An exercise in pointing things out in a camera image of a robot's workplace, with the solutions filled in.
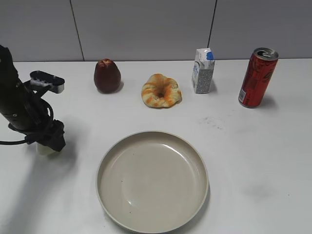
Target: white table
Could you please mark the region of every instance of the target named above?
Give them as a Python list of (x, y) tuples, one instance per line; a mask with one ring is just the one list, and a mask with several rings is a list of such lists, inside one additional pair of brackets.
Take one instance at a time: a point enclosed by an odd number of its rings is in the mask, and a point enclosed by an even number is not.
[[(312, 59), (281, 59), (256, 109), (237, 100), (247, 63), (217, 61), (206, 95), (192, 90), (192, 61), (118, 62), (124, 86), (109, 95), (94, 86), (94, 62), (15, 63), (23, 81), (34, 70), (65, 78), (64, 92), (44, 99), (65, 124), (67, 146), (54, 159), (36, 155), (35, 144), (0, 146), (0, 233), (127, 233), (103, 213), (95, 175), (114, 143), (147, 130), (184, 138), (207, 165), (209, 200), (175, 233), (311, 233)], [(180, 104), (143, 104), (154, 73), (177, 80)], [(0, 117), (0, 140), (23, 139), (7, 124)]]

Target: milk carton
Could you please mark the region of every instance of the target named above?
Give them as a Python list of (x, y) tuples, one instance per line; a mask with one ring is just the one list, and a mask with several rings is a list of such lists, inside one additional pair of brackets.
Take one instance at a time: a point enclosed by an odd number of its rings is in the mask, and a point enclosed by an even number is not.
[(214, 67), (215, 59), (211, 49), (197, 49), (192, 74), (192, 83), (196, 94), (209, 93)]

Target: beige plate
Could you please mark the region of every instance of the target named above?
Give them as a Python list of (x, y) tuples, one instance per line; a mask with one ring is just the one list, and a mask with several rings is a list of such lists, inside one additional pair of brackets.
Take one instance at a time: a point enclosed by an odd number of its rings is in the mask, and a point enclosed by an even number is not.
[(203, 205), (208, 187), (198, 152), (163, 132), (121, 140), (97, 173), (97, 195), (106, 213), (139, 233), (164, 233), (187, 223)]

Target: red apple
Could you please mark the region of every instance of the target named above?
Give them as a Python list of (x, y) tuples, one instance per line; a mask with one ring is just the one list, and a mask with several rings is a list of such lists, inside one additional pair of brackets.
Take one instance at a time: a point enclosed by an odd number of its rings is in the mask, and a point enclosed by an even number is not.
[(94, 83), (103, 93), (112, 93), (120, 86), (121, 74), (116, 64), (110, 59), (97, 62), (94, 71)]

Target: donut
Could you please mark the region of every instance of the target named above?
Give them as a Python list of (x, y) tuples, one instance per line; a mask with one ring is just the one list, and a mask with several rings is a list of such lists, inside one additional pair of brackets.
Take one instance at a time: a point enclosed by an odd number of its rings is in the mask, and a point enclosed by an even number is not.
[(163, 74), (152, 75), (143, 85), (141, 95), (143, 102), (154, 108), (169, 108), (182, 100), (177, 82)]

